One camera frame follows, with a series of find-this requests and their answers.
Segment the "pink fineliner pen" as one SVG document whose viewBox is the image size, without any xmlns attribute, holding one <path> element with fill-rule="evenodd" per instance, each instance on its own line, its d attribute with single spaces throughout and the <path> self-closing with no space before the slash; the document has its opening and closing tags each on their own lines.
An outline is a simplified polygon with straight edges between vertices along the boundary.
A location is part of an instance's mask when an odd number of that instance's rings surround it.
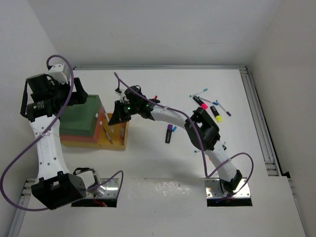
<svg viewBox="0 0 316 237">
<path fill-rule="evenodd" d="M 107 113 L 105 110 L 104 110 L 104 114 L 105 114 L 105 119 L 107 120 L 107 122 L 109 122 L 110 119 L 109 119 L 108 113 Z M 104 129 L 104 131 L 105 131 L 105 133 L 106 133 L 106 136 L 107 136 L 107 138 L 108 138 L 110 144 L 113 145 L 114 143 L 113 143 L 113 141 L 112 141 L 112 139 L 111 139 L 111 137 L 110 137 L 108 131 L 107 131 L 106 128 L 105 128 L 105 122 L 103 122 L 103 129 Z"/>
</svg>

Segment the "yellow bottom drawer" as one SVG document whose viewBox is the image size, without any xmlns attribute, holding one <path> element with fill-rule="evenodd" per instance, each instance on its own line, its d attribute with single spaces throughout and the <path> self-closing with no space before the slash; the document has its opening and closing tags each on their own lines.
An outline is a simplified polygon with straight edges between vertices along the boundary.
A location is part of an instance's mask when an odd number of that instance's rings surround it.
<svg viewBox="0 0 316 237">
<path fill-rule="evenodd" d="M 91 143 L 76 143 L 76 142 L 65 142 L 62 143 L 64 146 L 68 147 L 83 147 L 83 148 L 94 148 L 94 149 L 103 149 L 103 150 L 122 150 L 125 151 L 126 149 L 126 142 L 127 142 L 127 134 L 128 134 L 128 126 L 129 123 L 120 123 L 113 126 L 113 132 L 110 129 L 110 126 L 108 126 L 107 120 L 104 118 L 103 122 L 105 122 L 105 128 L 108 131 L 112 141 L 113 145 L 110 144 L 106 133 L 102 127 L 100 138 L 98 144 L 91 144 Z M 122 146 L 120 144 L 120 127 L 124 128 L 124 145 Z"/>
</svg>

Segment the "coral drawer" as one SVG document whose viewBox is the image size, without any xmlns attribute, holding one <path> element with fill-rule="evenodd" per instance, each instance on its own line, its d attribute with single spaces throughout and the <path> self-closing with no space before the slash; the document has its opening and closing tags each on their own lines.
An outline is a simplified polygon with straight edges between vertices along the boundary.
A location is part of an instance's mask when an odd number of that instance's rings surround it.
<svg viewBox="0 0 316 237">
<path fill-rule="evenodd" d="M 62 143 L 65 143 L 65 142 L 76 142 L 76 143 L 98 144 L 104 118 L 105 118 L 104 108 L 101 105 L 100 111 L 98 113 L 97 121 L 93 123 L 93 127 L 92 128 L 93 128 L 94 134 L 92 136 L 62 135 L 62 134 L 60 134 L 61 142 Z"/>
</svg>

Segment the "pink highlighter marker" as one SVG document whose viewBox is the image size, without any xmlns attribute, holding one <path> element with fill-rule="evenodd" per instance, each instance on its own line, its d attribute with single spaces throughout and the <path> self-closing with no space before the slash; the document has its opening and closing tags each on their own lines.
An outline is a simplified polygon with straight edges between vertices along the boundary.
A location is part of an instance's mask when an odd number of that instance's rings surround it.
<svg viewBox="0 0 316 237">
<path fill-rule="evenodd" d="M 193 100 L 198 103 L 198 105 L 200 107 L 202 107 L 203 109 L 207 110 L 208 109 L 208 106 L 197 96 L 193 96 Z"/>
</svg>

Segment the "orange fineliner pen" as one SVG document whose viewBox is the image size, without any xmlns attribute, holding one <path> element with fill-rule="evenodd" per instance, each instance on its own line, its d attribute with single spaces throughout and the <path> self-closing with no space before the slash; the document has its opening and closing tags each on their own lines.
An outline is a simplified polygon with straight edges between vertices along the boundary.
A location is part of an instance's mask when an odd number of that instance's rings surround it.
<svg viewBox="0 0 316 237">
<path fill-rule="evenodd" d="M 120 127 L 120 144 L 124 145 L 124 128 L 122 126 Z"/>
</svg>

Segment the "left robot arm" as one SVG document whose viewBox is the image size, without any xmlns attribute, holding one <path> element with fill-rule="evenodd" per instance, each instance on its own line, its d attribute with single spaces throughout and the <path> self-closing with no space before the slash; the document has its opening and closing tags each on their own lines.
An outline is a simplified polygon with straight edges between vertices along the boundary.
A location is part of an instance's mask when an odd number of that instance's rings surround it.
<svg viewBox="0 0 316 237">
<path fill-rule="evenodd" d="M 59 113 L 63 106 L 84 104 L 88 97 L 79 78 L 74 78 L 74 85 L 76 92 L 68 80 L 59 82 L 49 74 L 39 74 L 26 79 L 23 92 L 20 114 L 38 139 L 39 171 L 31 191 L 50 210 L 86 198 L 87 188 L 94 184 L 71 173 L 62 153 Z"/>
</svg>

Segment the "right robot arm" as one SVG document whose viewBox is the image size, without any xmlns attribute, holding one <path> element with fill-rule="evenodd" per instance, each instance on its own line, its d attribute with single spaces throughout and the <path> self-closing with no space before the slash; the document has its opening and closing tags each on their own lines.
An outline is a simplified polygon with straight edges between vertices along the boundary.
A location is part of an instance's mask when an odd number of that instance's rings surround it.
<svg viewBox="0 0 316 237">
<path fill-rule="evenodd" d="M 204 108 L 198 107 L 189 117 L 184 112 L 160 105 L 157 99 L 147 99 L 138 85 L 126 90 L 118 87 L 115 92 L 120 99 L 115 101 L 110 126 L 128 122 L 133 115 L 140 115 L 144 119 L 163 121 L 183 128 L 193 146 L 203 151 L 217 168 L 223 189 L 230 195 L 234 193 L 242 174 L 229 160 L 225 145 L 220 142 L 219 127 Z"/>
</svg>

